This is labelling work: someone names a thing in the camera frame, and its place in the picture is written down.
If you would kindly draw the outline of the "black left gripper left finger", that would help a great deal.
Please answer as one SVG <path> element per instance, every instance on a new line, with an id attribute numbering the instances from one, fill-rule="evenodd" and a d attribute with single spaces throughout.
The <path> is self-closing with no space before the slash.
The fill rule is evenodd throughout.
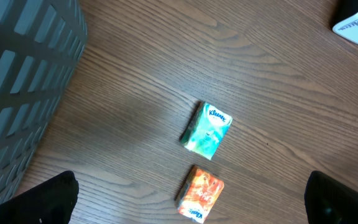
<path id="1" fill-rule="evenodd" d="M 67 224 L 78 200 L 79 184 L 67 170 L 0 205 L 0 224 Z"/>

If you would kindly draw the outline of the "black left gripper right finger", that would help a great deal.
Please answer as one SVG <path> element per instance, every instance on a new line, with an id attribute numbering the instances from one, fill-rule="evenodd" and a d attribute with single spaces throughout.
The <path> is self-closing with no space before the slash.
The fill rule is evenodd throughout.
<path id="1" fill-rule="evenodd" d="M 358 223 L 358 192 L 314 170 L 305 189 L 309 224 Z"/>

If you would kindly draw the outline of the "orange tissue pack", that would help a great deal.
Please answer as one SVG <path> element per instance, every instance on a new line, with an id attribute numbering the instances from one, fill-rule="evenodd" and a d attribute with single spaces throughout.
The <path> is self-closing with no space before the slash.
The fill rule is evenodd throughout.
<path id="1" fill-rule="evenodd" d="M 177 211 L 194 222 L 204 223 L 223 188 L 222 180 L 193 166 L 175 199 Z"/>

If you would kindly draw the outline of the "green Kleenex tissue pack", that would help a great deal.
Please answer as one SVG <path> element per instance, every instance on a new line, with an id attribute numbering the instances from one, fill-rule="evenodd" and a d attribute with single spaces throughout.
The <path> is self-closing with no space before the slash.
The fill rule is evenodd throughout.
<path id="1" fill-rule="evenodd" d="M 205 101 L 201 102 L 180 143 L 187 150 L 211 160 L 232 121 L 232 116 Z"/>

